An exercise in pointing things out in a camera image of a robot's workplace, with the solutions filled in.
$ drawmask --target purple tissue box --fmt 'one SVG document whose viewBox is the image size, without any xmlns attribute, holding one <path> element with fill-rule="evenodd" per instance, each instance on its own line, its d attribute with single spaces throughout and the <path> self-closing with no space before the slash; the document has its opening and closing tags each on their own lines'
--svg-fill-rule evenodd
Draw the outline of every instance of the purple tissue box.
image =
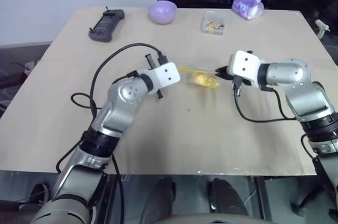
<svg viewBox="0 0 338 224">
<path fill-rule="evenodd" d="M 264 6 L 262 2 L 256 0 L 233 0 L 231 10 L 245 20 L 251 20 L 262 14 Z"/>
</svg>

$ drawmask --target table surface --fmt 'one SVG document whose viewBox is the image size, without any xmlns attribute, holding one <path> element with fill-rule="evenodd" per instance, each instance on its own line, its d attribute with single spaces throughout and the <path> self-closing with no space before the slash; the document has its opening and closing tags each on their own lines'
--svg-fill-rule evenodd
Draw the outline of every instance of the table surface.
<svg viewBox="0 0 338 224">
<path fill-rule="evenodd" d="M 300 12 L 265 10 L 260 18 L 245 21 L 230 10 L 216 10 L 226 15 L 227 27 L 223 36 L 214 36 L 200 31 L 205 9 L 178 9 L 169 25 L 153 23 L 146 8 L 123 9 L 126 17 L 110 43 L 88 38 L 88 28 L 104 7 L 75 12 L 0 120 L 1 170 L 55 172 L 57 160 L 91 121 L 90 111 L 74 105 L 71 94 L 89 93 L 97 67 L 130 43 L 152 44 L 179 67 L 208 70 L 227 65 L 238 50 L 253 50 L 268 63 L 302 59 L 331 101 L 338 100 L 332 80 L 337 68 Z M 105 66 L 95 88 L 98 106 L 117 77 L 148 67 L 148 53 L 155 56 L 148 48 L 131 48 Z M 164 89 L 163 95 L 161 100 L 148 96 L 139 105 L 134 123 L 120 140 L 115 156 L 121 173 L 315 174 L 300 143 L 300 124 L 243 120 L 233 102 L 231 82 L 222 80 L 218 89 L 207 89 L 187 84 L 182 75 L 182 81 Z M 86 98 L 78 100 L 88 103 Z M 240 106 L 251 118 L 280 117 L 275 96 L 253 87 L 243 88 Z M 108 173 L 114 173 L 112 165 Z"/>
</svg>

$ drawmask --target purple bowl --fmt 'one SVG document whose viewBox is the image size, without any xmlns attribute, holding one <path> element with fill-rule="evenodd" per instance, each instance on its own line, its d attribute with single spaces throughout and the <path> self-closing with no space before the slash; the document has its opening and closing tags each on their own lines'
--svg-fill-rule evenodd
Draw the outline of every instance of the purple bowl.
<svg viewBox="0 0 338 224">
<path fill-rule="evenodd" d="M 150 18 L 159 24 L 171 23 L 176 14 L 177 6 L 170 1 L 157 1 L 148 8 Z"/>
</svg>

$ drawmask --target black remote control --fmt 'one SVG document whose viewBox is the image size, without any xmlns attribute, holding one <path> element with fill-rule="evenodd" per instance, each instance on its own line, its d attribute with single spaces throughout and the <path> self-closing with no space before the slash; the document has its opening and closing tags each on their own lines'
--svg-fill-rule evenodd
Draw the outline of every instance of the black remote control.
<svg viewBox="0 0 338 224">
<path fill-rule="evenodd" d="M 108 43 L 111 41 L 111 34 L 116 28 L 120 20 L 124 19 L 125 12 L 121 9 L 109 10 L 106 7 L 106 11 L 103 12 L 101 19 L 92 29 L 89 28 L 89 37 L 98 42 Z"/>
</svg>

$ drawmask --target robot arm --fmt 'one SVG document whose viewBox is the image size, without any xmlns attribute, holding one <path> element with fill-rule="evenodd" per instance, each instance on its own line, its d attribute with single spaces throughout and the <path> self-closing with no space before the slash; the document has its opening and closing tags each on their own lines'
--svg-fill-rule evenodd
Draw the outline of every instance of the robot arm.
<svg viewBox="0 0 338 224">
<path fill-rule="evenodd" d="M 101 196 L 104 173 L 119 139 L 132 124 L 136 108 L 143 98 L 161 88 L 179 82 L 174 63 L 166 57 L 152 69 L 134 71 L 127 78 L 114 82 L 108 100 L 82 135 L 82 143 L 74 150 L 53 190 L 53 199 L 36 214 L 31 224 L 88 224 L 89 211 Z"/>
<path fill-rule="evenodd" d="M 311 81 L 307 64 L 297 59 L 267 64 L 251 53 L 238 51 L 231 56 L 227 73 L 228 79 L 233 76 L 234 85 L 240 77 L 240 82 L 259 89 L 266 85 L 283 88 L 288 106 L 317 154 L 313 158 L 316 173 L 337 195 L 338 114 L 323 86 Z M 234 90 L 239 95 L 240 88 Z"/>
</svg>

